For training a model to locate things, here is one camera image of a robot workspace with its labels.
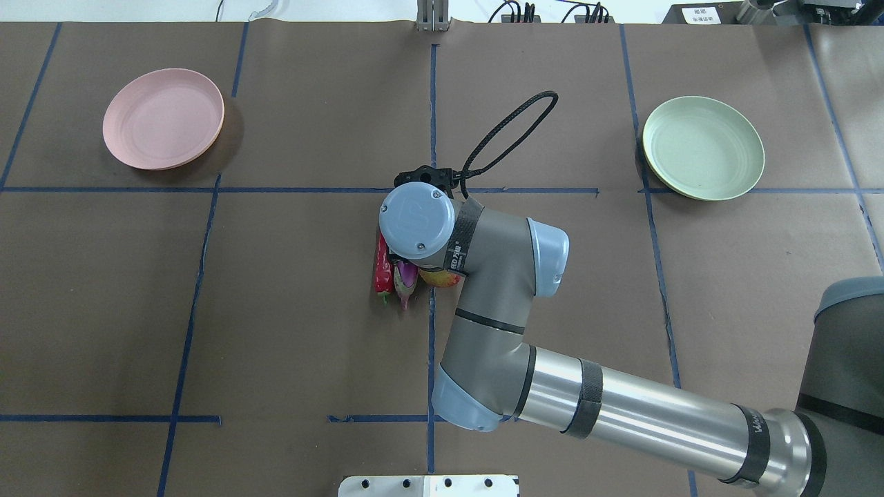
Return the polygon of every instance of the white mounting plate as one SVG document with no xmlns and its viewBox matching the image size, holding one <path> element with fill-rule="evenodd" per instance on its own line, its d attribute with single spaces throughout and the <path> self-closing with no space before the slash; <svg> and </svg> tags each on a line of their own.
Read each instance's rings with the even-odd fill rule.
<svg viewBox="0 0 884 497">
<path fill-rule="evenodd" d="M 349 477 L 340 482 L 338 497 L 518 497 L 518 481 L 512 475 Z"/>
</svg>

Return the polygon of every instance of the black cable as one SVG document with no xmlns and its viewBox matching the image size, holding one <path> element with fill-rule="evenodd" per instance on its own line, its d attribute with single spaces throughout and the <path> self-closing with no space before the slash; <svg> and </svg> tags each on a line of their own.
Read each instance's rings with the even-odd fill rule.
<svg viewBox="0 0 884 497">
<path fill-rule="evenodd" d="M 535 102 L 537 102 L 538 100 L 541 100 L 543 98 L 547 98 L 547 97 L 552 98 L 552 101 L 550 102 L 549 105 L 546 106 L 546 109 L 544 109 L 544 111 L 541 112 L 539 116 L 537 116 L 537 119 L 535 119 L 534 124 L 532 124 L 528 128 L 528 131 L 526 131 L 524 134 L 522 134 L 522 136 L 520 136 L 518 140 L 514 141 L 513 144 L 509 146 L 508 149 L 504 150 L 496 159 L 492 160 L 488 165 L 486 165 L 482 169 L 477 169 L 475 171 L 471 171 L 469 169 L 469 167 L 473 164 L 473 161 L 476 160 L 476 157 L 479 155 L 479 153 L 482 151 L 482 149 L 485 148 L 485 145 L 487 145 L 488 142 L 491 141 L 492 138 L 494 138 L 494 135 L 496 135 L 497 133 L 500 133 L 500 130 L 502 130 L 504 127 L 506 127 L 513 119 L 519 117 L 519 114 L 525 112 Z M 473 178 L 475 176 L 478 176 L 479 174 L 482 174 L 483 172 L 488 171 L 489 169 L 494 167 L 494 165 L 496 163 L 500 162 L 501 160 L 503 160 L 504 157 L 509 155 L 509 153 L 512 152 L 516 147 L 521 145 L 522 142 L 525 141 L 525 139 L 528 138 L 528 136 L 534 132 L 534 128 L 536 128 L 541 122 L 543 122 L 543 120 L 546 119 L 546 116 L 548 116 L 549 113 L 551 111 L 553 111 L 553 107 L 555 107 L 555 104 L 558 101 L 559 101 L 559 94 L 557 94 L 556 92 L 554 92 L 554 91 L 540 92 L 537 95 L 534 95 L 531 98 L 529 98 L 528 100 L 526 100 L 525 103 L 523 103 L 522 105 L 519 105 L 519 107 L 515 111 L 512 111 L 508 116 L 503 118 L 502 121 L 500 121 L 491 131 L 488 132 L 488 134 L 485 135 L 485 137 L 482 139 L 482 141 L 480 141 L 479 144 L 476 145 L 476 148 L 473 149 L 473 152 L 471 154 L 469 154 L 469 157 L 467 157 L 467 162 L 465 162 L 463 164 L 463 169 L 461 169 L 461 174 L 460 174 L 459 179 L 461 182 L 461 193 L 463 194 L 463 198 L 469 198 L 469 194 L 467 193 L 467 179 Z"/>
<path fill-rule="evenodd" d="M 515 9 L 513 9 L 513 4 L 515 4 L 515 8 L 519 10 L 518 15 L 515 13 Z M 498 12 L 502 11 L 504 7 L 509 5 L 509 10 L 512 12 L 512 20 L 513 22 L 519 22 L 519 19 L 522 17 L 522 6 L 519 5 L 515 0 L 506 0 L 503 4 L 500 4 L 500 7 L 497 8 L 496 11 L 492 12 L 492 16 L 488 18 L 488 22 L 494 21 L 494 16 L 497 15 Z"/>
<path fill-rule="evenodd" d="M 588 19 L 588 18 L 590 17 L 590 6 L 589 6 L 589 4 L 577 4 L 577 5 L 573 6 L 573 7 L 571 7 L 571 10 L 569 10 L 568 13 L 565 14 L 565 17 L 561 18 L 561 22 L 565 22 L 566 20 L 568 20 L 568 16 L 571 15 L 571 12 L 573 12 L 574 9 L 579 9 L 580 7 L 585 7 L 585 8 L 586 8 L 586 17 L 587 17 L 587 19 Z"/>
<path fill-rule="evenodd" d="M 534 22 L 534 11 L 537 9 L 537 4 L 529 4 L 525 2 L 525 15 L 522 17 L 522 22 Z"/>
<path fill-rule="evenodd" d="M 578 7 L 583 7 L 586 9 L 586 17 L 583 18 L 584 24 L 589 23 L 606 23 L 611 18 L 611 12 L 607 10 L 607 8 L 602 5 L 601 2 L 597 4 L 587 4 L 585 2 L 576 2 L 574 0 L 559 0 L 560 2 L 564 2 L 566 4 L 574 4 L 569 10 L 568 13 L 565 14 L 565 17 L 561 19 L 561 22 L 565 22 L 568 20 L 568 16 L 571 15 L 571 12 Z"/>
</svg>

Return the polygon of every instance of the black tape band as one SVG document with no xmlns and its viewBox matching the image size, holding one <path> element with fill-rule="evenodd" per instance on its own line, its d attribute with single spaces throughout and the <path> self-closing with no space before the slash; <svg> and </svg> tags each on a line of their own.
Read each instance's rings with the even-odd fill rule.
<svg viewBox="0 0 884 497">
<path fill-rule="evenodd" d="M 877 417 L 861 410 L 824 401 L 808 394 L 798 394 L 796 407 L 831 417 L 836 421 L 856 426 L 868 432 L 884 435 L 884 417 Z"/>
<path fill-rule="evenodd" d="M 746 458 L 743 466 L 731 478 L 719 480 L 727 484 L 745 484 L 751 482 L 757 484 L 761 475 L 765 473 L 767 462 L 771 457 L 771 433 L 767 428 L 767 421 L 761 413 L 755 409 L 738 406 L 746 416 L 746 426 L 749 428 L 749 446 L 746 448 Z"/>
<path fill-rule="evenodd" d="M 811 474 L 807 478 L 801 497 L 818 497 L 823 489 L 823 482 L 826 480 L 826 466 L 828 465 L 826 443 L 823 441 L 823 436 L 817 425 L 806 414 L 797 412 L 795 415 L 804 424 L 807 438 L 811 441 Z"/>
<path fill-rule="evenodd" d="M 472 312 L 469 312 L 468 310 L 463 310 L 461 308 L 455 310 L 454 315 L 458 317 L 463 317 L 464 319 L 469 319 L 474 323 L 478 323 L 483 326 L 490 326 L 491 328 L 497 328 L 505 332 L 518 333 L 520 335 L 525 334 L 524 326 L 510 325 L 509 323 L 504 323 L 503 321 L 498 321 L 497 319 L 491 319 L 490 317 L 473 314 Z"/>
<path fill-rule="evenodd" d="M 469 244 L 473 241 L 473 233 L 476 232 L 476 224 L 479 222 L 479 216 L 482 215 L 483 209 L 484 206 L 473 198 L 468 198 L 461 206 L 457 220 L 454 221 L 451 238 L 448 239 L 444 269 L 461 276 L 467 276 L 467 273 L 463 272 L 463 268 L 467 266 Z"/>
<path fill-rule="evenodd" d="M 598 412 L 602 408 L 602 390 L 604 378 L 602 367 L 592 361 L 580 360 L 583 370 L 583 383 L 580 386 L 580 398 L 577 400 L 577 409 L 571 424 L 565 428 L 566 433 L 578 439 L 585 439 L 592 433 L 592 427 L 598 420 Z"/>
<path fill-rule="evenodd" d="M 522 415 L 522 409 L 525 409 L 525 402 L 528 400 L 528 391 L 531 389 L 531 382 L 534 381 L 534 365 L 537 364 L 537 349 L 533 345 L 528 348 L 528 370 L 525 371 L 525 383 L 522 384 L 522 394 L 519 395 L 519 403 L 515 405 L 513 417 Z"/>
</svg>

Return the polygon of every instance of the blue tape line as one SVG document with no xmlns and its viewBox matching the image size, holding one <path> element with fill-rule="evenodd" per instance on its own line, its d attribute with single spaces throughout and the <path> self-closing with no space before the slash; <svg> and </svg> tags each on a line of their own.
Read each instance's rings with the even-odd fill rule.
<svg viewBox="0 0 884 497">
<path fill-rule="evenodd" d="M 246 56 L 246 39 L 248 38 L 248 23 L 242 23 L 242 38 L 240 39 L 240 55 L 236 58 L 236 73 L 233 75 L 233 90 L 230 95 L 236 98 L 240 91 L 240 74 L 242 73 L 242 59 Z"/>
<path fill-rule="evenodd" d="M 34 101 L 36 101 L 37 99 L 37 92 L 40 91 L 40 85 L 43 82 L 43 76 L 46 75 L 46 68 L 50 65 L 52 51 L 55 50 L 55 45 L 58 41 L 58 34 L 60 32 L 61 23 L 57 22 L 55 32 L 52 34 L 52 41 L 50 42 L 50 46 L 46 49 L 46 57 L 43 58 L 43 65 L 40 67 L 40 72 L 37 74 L 37 81 L 34 82 L 34 89 L 31 90 L 31 97 L 27 100 L 25 113 L 21 116 L 19 131 L 15 134 L 15 140 L 12 142 L 12 148 L 9 150 L 9 156 L 6 158 L 6 166 L 3 169 L 3 176 L 0 176 L 0 188 L 6 185 L 6 179 L 9 178 L 9 171 L 12 169 L 12 161 L 15 160 L 15 153 L 19 150 L 21 136 L 25 133 L 27 119 L 31 116 L 31 110 L 34 108 Z"/>
<path fill-rule="evenodd" d="M 430 166 L 436 168 L 436 49 L 430 46 Z"/>
<path fill-rule="evenodd" d="M 221 425 L 221 416 L 178 416 L 179 423 L 211 423 Z"/>
<path fill-rule="evenodd" d="M 57 194 L 210 194 L 211 187 L 4 187 L 10 193 L 57 193 Z"/>
<path fill-rule="evenodd" d="M 864 193 L 881 193 L 884 188 L 869 188 L 862 190 Z M 640 194 L 673 194 L 672 188 L 642 188 L 638 190 Z M 809 195 L 838 195 L 838 194 L 855 194 L 853 188 L 753 188 L 749 190 L 750 194 L 809 194 Z"/>
<path fill-rule="evenodd" d="M 575 187 L 575 188 L 566 188 L 566 187 L 488 187 L 488 188 L 479 188 L 479 187 L 470 187 L 470 193 L 474 194 L 590 194 L 590 195 L 598 195 L 598 188 L 592 187 Z"/>
<path fill-rule="evenodd" d="M 102 414 L 3 414 L 12 423 L 168 423 L 168 416 L 112 416 Z"/>
<path fill-rule="evenodd" d="M 636 91 L 632 85 L 632 69 L 629 65 L 629 46 L 626 42 L 626 29 L 620 25 L 620 43 L 623 50 L 623 68 L 626 71 L 626 86 L 629 90 L 629 108 L 632 110 L 632 128 L 636 134 L 636 146 L 640 143 L 638 135 L 638 109 L 636 107 Z M 663 261 L 660 257 L 660 248 L 657 237 L 657 225 L 654 222 L 654 209 L 651 200 L 651 190 L 648 185 L 648 168 L 642 164 L 642 185 L 644 186 L 644 206 L 648 213 L 648 227 L 651 230 L 651 245 L 654 252 L 654 266 L 657 269 L 657 286 L 660 291 L 660 300 L 663 303 L 663 316 L 666 320 L 666 335 L 669 346 L 669 364 L 672 367 L 672 380 L 676 388 L 682 387 L 682 376 L 678 369 L 678 355 L 675 352 L 675 335 L 672 329 L 672 317 L 669 313 L 669 299 L 666 290 L 666 277 L 663 273 Z M 694 472 L 688 471 L 688 486 L 690 496 L 697 497 L 697 481 Z"/>
<path fill-rule="evenodd" d="M 0 414 L 0 423 L 169 423 L 171 416 L 106 414 Z M 182 416 L 180 423 L 221 424 L 221 416 Z"/>
<path fill-rule="evenodd" d="M 163 456 L 163 469 L 160 472 L 160 483 L 156 490 L 157 497 L 165 494 L 166 479 L 169 477 L 169 463 L 171 462 L 172 445 L 175 442 L 175 428 L 179 421 L 179 410 L 181 408 L 181 395 L 184 392 L 184 379 L 187 375 L 187 361 L 190 357 L 190 346 L 194 340 L 194 326 L 196 323 L 196 304 L 200 300 L 200 291 L 202 290 L 202 278 L 206 273 L 206 253 L 209 250 L 209 237 L 212 233 L 212 221 L 215 219 L 215 207 L 218 202 L 218 190 L 221 186 L 221 174 L 215 178 L 215 192 L 212 194 L 212 203 L 209 207 L 209 219 L 206 221 L 206 234 L 202 238 L 202 253 L 200 254 L 200 266 L 196 273 L 196 283 L 194 284 L 194 299 L 190 304 L 190 318 L 187 320 L 187 335 L 184 339 L 184 351 L 181 353 L 181 366 L 178 371 L 178 384 L 175 387 L 175 402 L 171 409 L 171 419 L 169 422 L 169 435 L 166 438 L 166 449 Z"/>
<path fill-rule="evenodd" d="M 221 187 L 223 194 L 387 194 L 392 188 L 371 187 Z"/>
<path fill-rule="evenodd" d="M 351 414 L 345 417 L 326 416 L 329 423 L 426 423 L 425 414 Z M 441 416 L 434 415 L 433 420 L 444 423 Z"/>
<path fill-rule="evenodd" d="M 436 472 L 436 410 L 433 387 L 436 385 L 436 288 L 430 288 L 430 336 L 427 357 L 427 474 Z"/>
<path fill-rule="evenodd" d="M 0 191 L 10 193 L 60 193 L 60 194 L 211 194 L 213 187 L 3 187 Z M 221 187 L 223 194 L 388 194 L 391 187 Z M 590 194 L 598 195 L 594 187 L 472 187 L 469 191 L 480 194 Z M 672 193 L 665 188 L 651 188 L 652 193 Z M 869 193 L 884 193 L 884 189 Z"/>
<path fill-rule="evenodd" d="M 626 28 L 620 25 L 620 45 L 623 49 L 623 67 L 626 69 L 626 87 L 629 90 L 629 108 L 632 110 L 632 129 L 638 143 L 638 109 L 636 107 L 636 91 L 632 87 L 632 69 L 629 66 L 629 50 L 626 46 Z"/>
<path fill-rule="evenodd" d="M 688 470 L 688 487 L 690 488 L 690 497 L 697 497 L 697 475 L 694 470 Z"/>
<path fill-rule="evenodd" d="M 819 60 L 817 59 L 817 51 L 813 47 L 813 37 L 811 36 L 811 29 L 806 24 L 804 25 L 804 38 L 807 40 L 807 48 L 811 52 L 813 71 L 817 75 L 819 88 L 823 92 L 823 100 L 826 102 L 826 110 L 828 111 L 829 117 L 832 120 L 835 138 L 838 139 L 838 146 L 841 147 L 841 153 L 844 156 L 844 163 L 847 165 L 847 172 L 850 174 L 850 183 L 853 184 L 854 192 L 857 194 L 859 209 L 862 212 L 863 220 L 865 221 L 865 230 L 869 232 L 869 239 L 872 241 L 872 249 L 875 252 L 875 258 L 878 259 L 878 267 L 881 272 L 884 272 L 884 255 L 881 254 L 881 245 L 878 242 L 878 235 L 875 233 L 875 228 L 872 225 L 872 219 L 869 217 L 869 210 L 865 207 L 865 198 L 863 198 L 863 194 L 861 193 L 861 190 L 859 188 L 857 174 L 856 171 L 854 171 L 853 169 L 853 161 L 850 160 L 850 153 L 848 153 L 847 145 L 844 143 L 844 136 L 841 132 L 841 125 L 838 124 L 838 118 L 834 114 L 832 100 L 829 98 L 828 94 L 828 87 L 826 86 L 826 81 L 823 80 L 823 73 L 819 69 Z"/>
</svg>

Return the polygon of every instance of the green plate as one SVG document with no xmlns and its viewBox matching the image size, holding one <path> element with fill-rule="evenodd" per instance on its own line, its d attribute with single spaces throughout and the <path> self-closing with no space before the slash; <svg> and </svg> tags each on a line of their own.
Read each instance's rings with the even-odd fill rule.
<svg viewBox="0 0 884 497">
<path fill-rule="evenodd" d="M 642 133 L 651 169 L 676 192 L 729 200 L 758 183 L 765 148 L 736 109 L 705 96 L 680 96 L 648 116 Z"/>
</svg>

